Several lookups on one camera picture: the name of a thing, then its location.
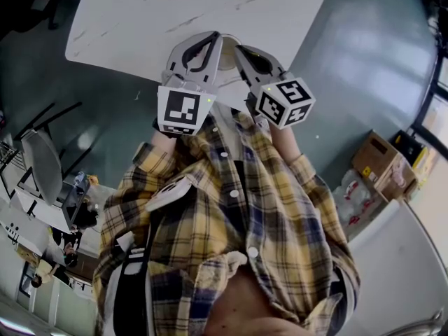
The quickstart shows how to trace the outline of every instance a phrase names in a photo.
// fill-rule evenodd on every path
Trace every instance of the cardboard box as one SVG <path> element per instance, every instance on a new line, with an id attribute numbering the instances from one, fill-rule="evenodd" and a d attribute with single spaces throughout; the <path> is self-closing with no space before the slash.
<path id="1" fill-rule="evenodd" d="M 404 186 L 399 186 L 392 178 L 393 166 L 404 159 L 388 141 L 377 133 L 371 132 L 351 161 L 366 183 L 372 186 L 386 201 L 408 199 L 417 187 L 417 178 L 409 163 L 405 160 L 402 169 Z"/>

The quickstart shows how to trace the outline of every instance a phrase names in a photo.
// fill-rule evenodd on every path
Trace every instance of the gray floor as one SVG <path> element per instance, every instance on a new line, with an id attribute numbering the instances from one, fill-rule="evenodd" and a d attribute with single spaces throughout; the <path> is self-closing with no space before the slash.
<path id="1" fill-rule="evenodd" d="M 323 2 L 291 71 L 316 96 L 296 138 L 330 187 L 370 130 L 389 139 L 412 124 L 435 56 L 420 0 Z"/>
<path id="2" fill-rule="evenodd" d="M 157 85 L 68 62 L 64 49 L 75 10 L 75 0 L 64 0 L 58 11 L 64 24 L 58 30 L 41 24 L 0 42 L 7 130 L 18 131 L 50 102 L 57 102 L 55 110 L 83 102 L 51 125 L 53 139 L 62 148 L 87 130 L 81 142 L 72 141 L 70 160 L 79 154 L 77 147 L 98 134 L 80 168 L 116 188 L 139 143 L 153 133 Z M 331 188 L 371 129 L 389 138 L 412 124 L 435 53 L 420 0 L 323 2 L 291 70 L 304 78 L 317 100 L 307 121 L 294 127 L 295 135 Z"/>
<path id="3" fill-rule="evenodd" d="M 63 1 L 57 14 L 59 29 L 49 31 L 43 22 L 25 34 L 12 32 L 0 42 L 0 99 L 7 118 L 2 135 L 14 135 L 51 102 L 56 106 L 48 117 L 82 102 L 50 124 L 53 141 L 58 149 L 69 146 L 63 166 L 95 141 L 79 168 L 116 188 L 138 145 L 151 140 L 157 84 L 65 59 L 77 2 Z"/>

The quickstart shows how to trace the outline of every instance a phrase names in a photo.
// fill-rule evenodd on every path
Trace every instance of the yellow plaid shirt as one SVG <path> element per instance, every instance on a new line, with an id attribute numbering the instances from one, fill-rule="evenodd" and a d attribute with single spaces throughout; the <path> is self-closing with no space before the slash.
<path id="1" fill-rule="evenodd" d="M 123 261 L 112 254 L 116 238 L 133 231 L 136 244 L 144 246 L 151 224 L 145 204 L 184 176 L 194 188 L 166 209 L 148 263 L 157 336 L 201 335 L 213 303 L 245 263 L 272 307 L 317 335 L 327 334 L 341 299 L 330 294 L 335 266 L 349 276 L 357 297 L 358 274 L 326 184 L 304 155 L 287 165 L 269 132 L 251 118 L 237 113 L 234 122 L 243 144 L 247 199 L 210 115 L 197 136 L 178 140 L 172 157 L 140 146 L 105 206 L 94 275 L 100 318 L 110 275 Z M 233 190 L 238 196 L 230 195 Z M 255 258 L 247 256 L 251 247 L 259 251 Z"/>

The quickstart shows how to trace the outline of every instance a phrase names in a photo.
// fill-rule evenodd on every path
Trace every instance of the shirt button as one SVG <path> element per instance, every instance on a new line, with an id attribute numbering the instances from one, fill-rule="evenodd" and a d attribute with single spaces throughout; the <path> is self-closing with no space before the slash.
<path id="1" fill-rule="evenodd" d="M 251 246 L 248 249 L 247 253 L 250 258 L 256 258 L 258 256 L 258 250 L 257 250 L 257 248 L 254 248 L 253 246 Z"/>

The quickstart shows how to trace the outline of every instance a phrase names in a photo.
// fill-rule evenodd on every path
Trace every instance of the person's skin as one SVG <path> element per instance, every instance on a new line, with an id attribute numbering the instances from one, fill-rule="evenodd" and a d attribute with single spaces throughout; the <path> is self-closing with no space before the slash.
<path id="1" fill-rule="evenodd" d="M 275 125 L 269 124 L 269 129 L 271 130 L 272 145 L 287 165 L 300 157 L 301 152 L 291 127 L 277 129 Z"/>
<path id="2" fill-rule="evenodd" d="M 56 265 L 51 269 L 51 271 L 48 273 L 48 275 L 49 275 L 50 277 L 52 277 L 52 276 L 56 273 L 56 270 L 57 270 L 57 268 L 58 268 L 59 266 L 60 266 L 59 264 L 56 264 Z M 37 282 L 37 281 L 38 281 L 38 276 L 36 275 L 36 276 L 33 278 L 33 280 L 34 280 L 35 282 Z"/>
<path id="3" fill-rule="evenodd" d="M 269 124 L 272 145 L 280 156 L 290 164 L 300 157 L 301 152 L 293 130 L 277 129 Z M 176 147 L 176 139 L 170 139 L 156 132 L 151 141 L 169 155 Z M 215 301 L 207 319 L 204 336 L 312 336 L 294 323 L 283 320 L 271 307 L 266 294 L 258 285 L 250 267 L 240 267 L 237 273 Z"/>
<path id="4" fill-rule="evenodd" d="M 162 151 L 166 152 L 168 155 L 173 155 L 174 149 L 176 148 L 176 139 L 169 138 L 159 131 L 155 131 L 153 139 L 151 139 L 151 144 L 155 147 L 159 147 Z"/>
<path id="5" fill-rule="evenodd" d="M 72 245 L 71 243 L 68 243 L 68 244 L 64 247 L 64 254 L 65 254 L 65 255 L 76 254 L 76 250 L 73 248 L 73 245 Z"/>

